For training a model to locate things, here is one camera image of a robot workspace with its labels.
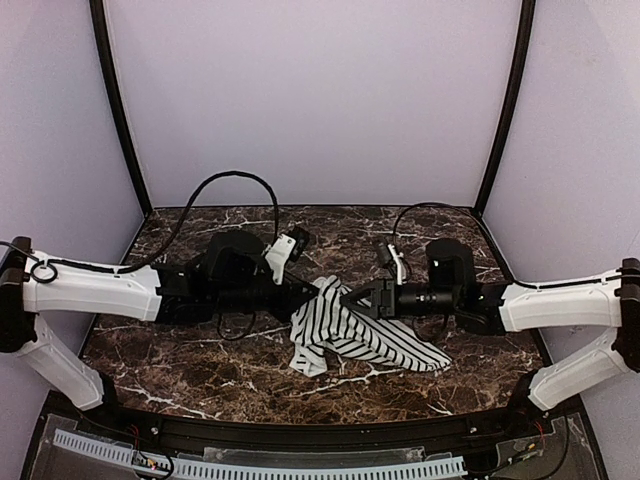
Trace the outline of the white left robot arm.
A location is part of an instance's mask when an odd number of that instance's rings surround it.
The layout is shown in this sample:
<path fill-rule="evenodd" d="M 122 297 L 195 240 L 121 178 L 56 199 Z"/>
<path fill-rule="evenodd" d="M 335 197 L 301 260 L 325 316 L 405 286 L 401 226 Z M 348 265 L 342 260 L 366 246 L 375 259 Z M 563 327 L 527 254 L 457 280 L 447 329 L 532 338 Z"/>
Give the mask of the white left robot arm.
<path fill-rule="evenodd" d="M 286 270 L 302 235 L 267 245 L 244 231 L 214 235 L 186 263 L 140 267 L 89 264 L 5 243 L 1 260 L 1 350 L 22 359 L 81 411 L 114 404 L 112 380 L 81 361 L 52 331 L 46 311 L 115 315 L 164 325 L 206 323 L 226 314 L 266 312 L 286 322 L 319 293 Z"/>

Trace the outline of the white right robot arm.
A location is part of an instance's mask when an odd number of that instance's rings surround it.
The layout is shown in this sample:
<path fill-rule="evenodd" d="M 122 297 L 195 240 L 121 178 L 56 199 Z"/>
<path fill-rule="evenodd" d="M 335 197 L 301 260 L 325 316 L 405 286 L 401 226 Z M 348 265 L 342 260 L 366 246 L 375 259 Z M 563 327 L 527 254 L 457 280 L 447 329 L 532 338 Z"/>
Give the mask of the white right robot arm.
<path fill-rule="evenodd" d="M 639 261 L 560 282 L 481 283 L 470 247 L 443 238 L 427 244 L 428 280 L 408 283 L 401 272 L 341 298 L 342 305 L 375 320 L 438 314 L 463 330 L 498 336 L 524 330 L 602 326 L 604 332 L 565 359 L 525 374 L 511 409 L 545 412 L 614 376 L 639 369 Z"/>

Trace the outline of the striped black white garment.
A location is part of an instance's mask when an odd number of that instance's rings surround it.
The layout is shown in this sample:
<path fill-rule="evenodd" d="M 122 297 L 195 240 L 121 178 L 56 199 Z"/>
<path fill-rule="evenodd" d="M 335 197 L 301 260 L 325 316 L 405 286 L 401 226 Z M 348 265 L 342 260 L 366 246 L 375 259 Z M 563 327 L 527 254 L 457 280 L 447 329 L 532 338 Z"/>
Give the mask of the striped black white garment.
<path fill-rule="evenodd" d="M 449 355 L 420 339 L 403 322 L 374 320 L 342 306 L 340 300 L 351 289 L 336 276 L 319 277 L 313 285 L 319 289 L 318 295 L 291 316 L 291 369 L 307 377 L 321 375 L 327 371 L 328 351 L 346 359 L 413 372 L 450 367 Z"/>

